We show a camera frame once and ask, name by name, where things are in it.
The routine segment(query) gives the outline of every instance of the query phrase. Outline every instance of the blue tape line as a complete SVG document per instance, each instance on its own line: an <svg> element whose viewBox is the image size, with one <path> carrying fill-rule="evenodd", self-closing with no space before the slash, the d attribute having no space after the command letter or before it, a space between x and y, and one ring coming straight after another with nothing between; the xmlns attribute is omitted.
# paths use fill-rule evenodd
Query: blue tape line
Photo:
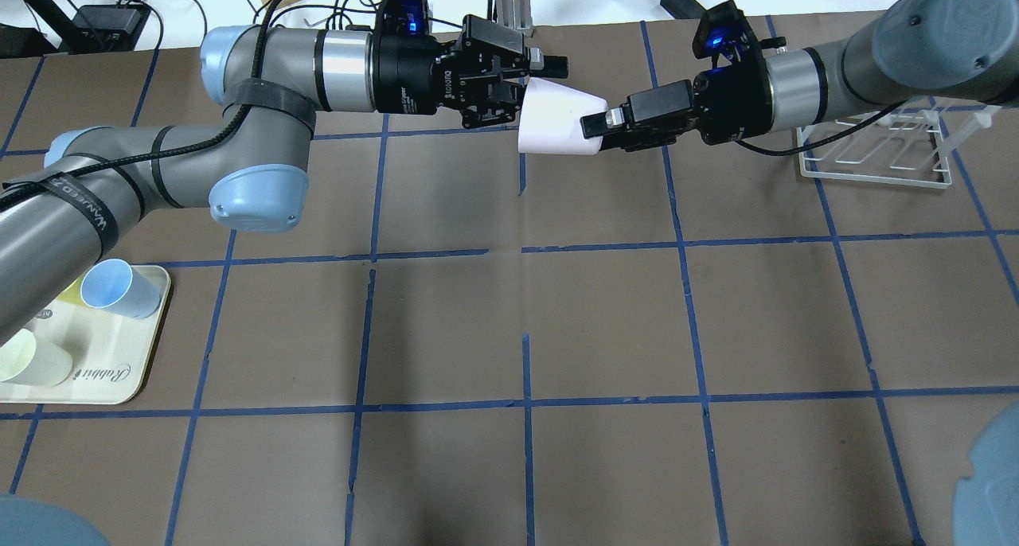
<svg viewBox="0 0 1019 546"><path fill-rule="evenodd" d="M255 408L203 408L201 417L273 417L280 415L344 415L357 411L353 404L265 405Z"/></svg>
<svg viewBox="0 0 1019 546"><path fill-rule="evenodd" d="M437 411L477 411L481 408L511 408L523 405L520 399L459 401L441 403L366 404L365 413L433 413Z"/></svg>
<svg viewBox="0 0 1019 546"><path fill-rule="evenodd" d="M711 402L814 401L832 399L866 399L873 396L874 391L734 393L729 395L711 395Z"/></svg>
<svg viewBox="0 0 1019 546"><path fill-rule="evenodd" d="M437 250L437 252L390 252L376 255L378 260L423 260L429 257L466 257L484 256L487 249L477 250Z"/></svg>
<svg viewBox="0 0 1019 546"><path fill-rule="evenodd" d="M159 266L170 269L183 268L222 268L222 260L194 260L194 262L140 262L139 266Z"/></svg>
<svg viewBox="0 0 1019 546"><path fill-rule="evenodd" d="M18 122L21 122L21 115L24 114L24 108L29 106L29 99L32 97L33 90L36 89L36 81L39 80L39 73L43 71L43 63L46 61L46 56L39 57L39 64L36 64L36 72L32 75L32 80L29 81L29 89L24 92L24 97L21 97L21 104L18 104L17 111L14 113L14 121L10 122L10 129L7 131L7 138L3 141L3 146L0 146L0 158L7 155L7 148L10 148L10 141L14 138L14 131L17 129Z"/></svg>
<svg viewBox="0 0 1019 546"><path fill-rule="evenodd" d="M230 230L230 237L226 240L226 257L223 260L223 274L219 278L219 291L216 294L216 306L212 310L212 325L209 326L209 338L205 343L205 359L212 353L212 347L216 342L216 331L219 329L219 314L223 308L223 296L226 296L226 282L230 278L230 264L233 263L233 244L237 240L237 231Z"/></svg>
<svg viewBox="0 0 1019 546"><path fill-rule="evenodd" d="M527 189L527 155L520 155L520 192L517 195L523 195L524 190Z"/></svg>
<svg viewBox="0 0 1019 546"><path fill-rule="evenodd" d="M644 56L647 56L647 70L651 77L651 89L658 87L658 70L654 67L654 54L651 53L651 38L647 35L647 22L640 21L640 34L644 39Z"/></svg>
<svg viewBox="0 0 1019 546"><path fill-rule="evenodd" d="M641 20L641 36L644 38L644 50L647 53L647 66L651 73L651 86L658 86L655 74L654 57L651 53L651 39L647 34L647 23ZM676 231L677 250L680 256L680 274L683 280L683 295L686 301L687 320L690 325L690 339L694 351L694 365L697 370L697 390L701 404L701 419L704 426L704 444L707 451L708 470L711 475L711 494L714 498L714 514L718 524L718 539L722 546L729 546L729 530L726 525L726 509L721 500L721 482L718 477L718 460L714 448L714 430L711 426L711 399L707 390L707 379L704 376L704 362L701 358L700 334L697 331L697 313L694 310L694 296L690 288L690 270L687 262L686 241L683 237L683 226L680 223L680 213L676 205L676 184L673 182L673 162L668 148L661 148L661 159L664 165L665 184L668 189L668 206L673 213L673 229Z"/></svg>
<svg viewBox="0 0 1019 546"><path fill-rule="evenodd" d="M607 250L661 250L676 248L675 241L646 241L638 243L594 243L578 245L528 245L521 253L606 252Z"/></svg>
<svg viewBox="0 0 1019 546"><path fill-rule="evenodd" d="M948 126L945 124L945 118L938 117L938 119L942 133L945 139L948 139L949 131ZM1019 306L1019 286L1016 285L1016 278L1012 274L1012 267L1009 266L1008 259L1005 258L1005 250L1002 250L1002 244L998 241L998 234L990 225L990 217L987 217L987 212L983 208L983 204L980 202L980 198L976 194L976 187L973 184L973 180L969 176L966 165L962 161L962 156L959 155L959 151L952 151L952 157L955 159L956 165L959 167L959 175L962 176L962 180L966 184L966 189L969 190L970 198L973 199L973 206L976 206L976 213L980 216L980 222L983 224L984 234L987 238L990 238L990 245L995 249L995 253L998 256L998 262L1001 263L1002 271L1005 274L1005 280L1008 281L1009 289L1012 291L1012 298L1015 299L1016 305Z"/></svg>
<svg viewBox="0 0 1019 546"><path fill-rule="evenodd" d="M884 406L884 398L881 396L881 386L877 380L877 372L873 369L873 360L870 352L870 343L867 334L863 329L863 318L860 315L859 304L856 301L856 292L853 289L853 282L849 277L849 268L846 264L846 257L843 255L842 242L839 232L836 229L835 217L832 216L832 208L828 205L824 186L819 178L814 179L814 186L817 189L817 197L821 202L821 209L824 212L824 222L827 224L832 235L832 245L835 249L836 259L839 263L839 271L842 275L842 282L846 289L846 296L849 299L849 308L853 315L853 324L856 326L856 334L860 342L860 349L863 351L863 361L867 367L870 377L870 386L873 390L874 402L877 405L877 415L881 421L881 430L884 432L884 442L889 448L889 455L892 459L892 470L895 471L896 484L899 485L899 494L902 497L903 507L906 510L906 521L913 536L913 543L923 546L925 543L920 535L920 528L916 521L916 513L913 510L913 501L910 498L909 488L906 485L906 476L902 470L902 461L899 459L899 449L895 442L895 434L892 432L892 423L889 420L888 408Z"/></svg>
<svg viewBox="0 0 1019 546"><path fill-rule="evenodd" d="M58 419L163 419L169 417L190 417L192 410L170 408L151 411L48 411L41 420Z"/></svg>
<svg viewBox="0 0 1019 546"><path fill-rule="evenodd" d="M390 137L444 137L447 133L487 133L505 132L505 125L487 125L484 128L446 128L446 129L397 129L389 132Z"/></svg>
<svg viewBox="0 0 1019 546"><path fill-rule="evenodd" d="M7 151L3 152L5 157L37 157L37 155L44 155L48 152L47 150L40 151Z"/></svg>
<svg viewBox="0 0 1019 546"><path fill-rule="evenodd" d="M354 493L346 493L346 520L343 522L343 545L350 546L354 534Z"/></svg>
<svg viewBox="0 0 1019 546"><path fill-rule="evenodd" d="M29 451L32 450L32 442L36 440L36 429L39 428L39 418L43 413L43 405L36 405L36 412L32 414L32 424L29 425L29 434L24 437L24 445L21 447L21 456L17 459L17 468L14 469L14 476L10 481L10 494L17 494L17 487L21 484L21 475L24 473L24 465L29 461Z"/></svg>
<svg viewBox="0 0 1019 546"><path fill-rule="evenodd" d="M149 86L152 85L152 75L156 73L156 63L159 61L159 49L152 52L152 63L149 63L149 74L145 75L145 85L142 86L142 94L135 107L135 115L130 118L130 125L138 125L138 118L142 115L142 107L145 106L145 99L149 94Z"/></svg>
<svg viewBox="0 0 1019 546"><path fill-rule="evenodd" d="M245 260L233 260L234 266L270 266L270 264L327 264L330 262L364 262L370 260L367 253L354 256L294 256L294 257L249 257Z"/></svg>
<svg viewBox="0 0 1019 546"><path fill-rule="evenodd" d="M1012 395L1019 394L1019 385L1000 387L931 387L920 389L889 389L881 391L886 397L945 397L959 395Z"/></svg>
<svg viewBox="0 0 1019 546"><path fill-rule="evenodd" d="M629 405L687 404L701 402L700 395L660 395L654 397L576 397L533 399L531 405Z"/></svg>
<svg viewBox="0 0 1019 546"><path fill-rule="evenodd" d="M198 387L195 389L195 400L192 403L191 420L187 422L187 435L184 437L184 448L180 455L180 468L177 471L177 483L173 491L173 501L170 503L170 517L166 524L166 540L164 546L173 544L173 535L177 528L177 513L180 510L180 498L184 490L184 480L187 477L187 466L191 461L192 445L195 441L195 429L202 411L202 397L205 393L205 382L209 376L209 362L212 347L216 342L216 332L219 329L219 315L223 307L223 296L226 294L226 284L230 277L230 263L233 260L233 244L236 242L237 231L230 230L226 241L226 255L223 257L223 274L219 278L219 289L216 292L216 303L212 311L212 321L209 324L209 336L205 344L205 354L202 358L202 369L198 376Z"/></svg>
<svg viewBox="0 0 1019 546"><path fill-rule="evenodd" d="M920 231L916 234L856 234L856 236L839 234L839 238L842 241L892 241L908 240L908 238L975 238L985 235L983 231Z"/></svg>
<svg viewBox="0 0 1019 546"><path fill-rule="evenodd" d="M710 248L710 245L771 245L776 243L817 243L830 241L828 236L793 236L773 238L702 238L683 242L686 248Z"/></svg>
<svg viewBox="0 0 1019 546"><path fill-rule="evenodd" d="M368 350L372 336L372 311L375 306L375 270L368 270L368 293L365 298L365 321L361 332L361 363L358 367L358 394L355 399L354 433L351 436L351 467L346 478L346 520L343 544L350 546L354 529L354 485L358 480L358 459L361 455L361 426L364 420L365 387L368 383Z"/></svg>
<svg viewBox="0 0 1019 546"><path fill-rule="evenodd" d="M524 350L524 486L527 503L527 546L534 546L534 418L531 405L531 335L525 333Z"/></svg>
<svg viewBox="0 0 1019 546"><path fill-rule="evenodd" d="M382 216L382 182L385 179L385 148L389 140L389 115L382 117L382 135L379 143L379 168L375 176L375 206L372 208L371 262L378 262L379 220Z"/></svg>
<svg viewBox="0 0 1019 546"><path fill-rule="evenodd" d="M803 391L776 393L710 394L711 402L768 402L827 399L859 399L877 395L902 397L953 397L966 395L1019 394L1019 385L981 385L974 387L917 387L907 389L881 389L880 391ZM699 403L700 395L659 395L634 397L564 397L546 399L491 399L480 401L453 401L438 403L366 404L364 413L436 413L444 411L478 411L488 408L560 407L560 405L639 405L639 404L692 404ZM200 417L272 417L284 415L346 415L357 413L354 404L334 405L266 405L266 407L203 408ZM190 417L191 410L141 410L141 411L49 411L41 413L40 421L72 419L166 419ZM32 421L36 413L6 413L0 421Z"/></svg>
<svg viewBox="0 0 1019 546"><path fill-rule="evenodd" d="M170 518L166 524L166 540L164 546L173 544L173 535L177 529L177 513L180 510L180 498L184 492L184 479L187 477L187 463L191 461L191 449L195 441L195 428L198 426L199 408L202 404L202 391L205 389L205 379L209 372L208 358L202 360L202 371L198 378L198 387L195 390L195 403L193 405L191 420L187 422L187 435L184 437L184 448L180 454L180 467L177 470L177 482L173 487L173 501L170 503Z"/></svg>
<svg viewBox="0 0 1019 546"><path fill-rule="evenodd" d="M316 133L313 141L348 141L352 139L380 139L382 132Z"/></svg>

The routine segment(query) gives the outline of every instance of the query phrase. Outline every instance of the wire rack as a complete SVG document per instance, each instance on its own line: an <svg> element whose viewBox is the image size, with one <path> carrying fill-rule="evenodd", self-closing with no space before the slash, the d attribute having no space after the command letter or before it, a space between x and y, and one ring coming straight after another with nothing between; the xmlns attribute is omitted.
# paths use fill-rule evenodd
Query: wire rack
<svg viewBox="0 0 1019 546"><path fill-rule="evenodd" d="M953 108L968 111L969 117L950 135L942 114ZM913 100L838 143L803 152L800 172L808 178L945 189L952 184L952 152L973 132L989 128L998 110L1001 107L955 107L954 100L946 99ZM830 137L873 114L797 129L798 146Z"/></svg>

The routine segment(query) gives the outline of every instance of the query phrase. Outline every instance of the white tray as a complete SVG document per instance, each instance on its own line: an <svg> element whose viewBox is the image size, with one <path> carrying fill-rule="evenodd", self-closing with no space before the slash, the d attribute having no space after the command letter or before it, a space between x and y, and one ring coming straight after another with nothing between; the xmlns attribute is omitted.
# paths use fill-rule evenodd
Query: white tray
<svg viewBox="0 0 1019 546"><path fill-rule="evenodd" d="M24 327L74 358L70 375L53 387L0 383L0 402L117 404L142 388L166 313L170 274L159 266L132 266L159 289L159 308L132 320L54 299Z"/></svg>

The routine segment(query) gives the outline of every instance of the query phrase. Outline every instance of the cable strap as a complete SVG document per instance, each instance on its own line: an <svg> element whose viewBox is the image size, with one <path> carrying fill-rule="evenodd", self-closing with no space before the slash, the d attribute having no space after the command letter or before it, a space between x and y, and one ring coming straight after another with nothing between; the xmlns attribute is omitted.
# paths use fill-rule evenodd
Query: cable strap
<svg viewBox="0 0 1019 546"><path fill-rule="evenodd" d="M315 132L316 104L304 94L275 81L262 78L245 78L233 89L232 104L252 104L255 107L272 108L283 111L300 119L312 133Z"/></svg>
<svg viewBox="0 0 1019 546"><path fill-rule="evenodd" d="M35 183L49 194L62 199L92 224L99 236L102 249L99 257L106 256L106 253L117 244L117 240L120 238L120 227L117 226L116 217L113 217L113 211L104 204L102 199L85 187L85 184L78 182L77 178L74 178L70 173L57 172L41 180L14 180L10 183L4 183L3 187L24 186L26 183Z"/></svg>

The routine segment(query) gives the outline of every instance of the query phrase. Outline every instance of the white paper cup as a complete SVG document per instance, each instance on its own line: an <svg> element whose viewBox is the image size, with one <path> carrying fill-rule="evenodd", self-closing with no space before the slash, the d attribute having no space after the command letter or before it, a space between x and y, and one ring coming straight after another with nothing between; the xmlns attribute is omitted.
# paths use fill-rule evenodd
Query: white paper cup
<svg viewBox="0 0 1019 546"><path fill-rule="evenodd" d="M601 139L584 139L580 118L608 110L604 99L531 78L520 111L517 150L529 155L596 155Z"/></svg>
<svg viewBox="0 0 1019 546"><path fill-rule="evenodd" d="M82 280L82 302L125 318L141 320L159 308L159 289L123 260L92 266Z"/></svg>
<svg viewBox="0 0 1019 546"><path fill-rule="evenodd" d="M0 382L52 387L70 375L70 353L21 329L0 346Z"/></svg>

